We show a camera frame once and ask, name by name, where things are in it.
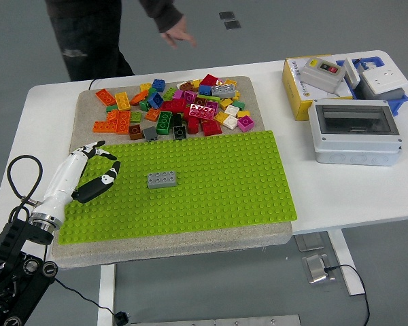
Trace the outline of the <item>person's left hand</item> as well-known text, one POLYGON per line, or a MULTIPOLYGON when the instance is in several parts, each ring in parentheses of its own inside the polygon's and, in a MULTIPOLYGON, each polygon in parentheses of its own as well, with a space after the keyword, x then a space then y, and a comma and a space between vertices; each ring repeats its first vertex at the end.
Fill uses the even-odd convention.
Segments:
POLYGON ((193 48, 197 46, 196 39, 187 31, 186 17, 182 16, 168 31, 161 33, 160 36, 173 49, 177 49, 177 43, 180 41, 188 42, 193 48))

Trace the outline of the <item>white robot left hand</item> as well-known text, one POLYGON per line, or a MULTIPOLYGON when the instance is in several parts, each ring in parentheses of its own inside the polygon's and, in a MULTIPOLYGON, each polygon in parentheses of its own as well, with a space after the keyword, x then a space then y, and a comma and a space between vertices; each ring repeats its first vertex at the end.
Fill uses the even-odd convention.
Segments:
POLYGON ((101 149, 105 141, 87 144, 71 152, 67 159, 58 167, 44 196, 44 201, 33 209, 29 222, 45 224, 59 229, 65 221, 65 206, 72 200, 87 203, 106 192, 113 184, 120 170, 117 157, 101 149), (89 159, 94 156, 106 157, 114 163, 100 177, 78 187, 80 177, 89 159))

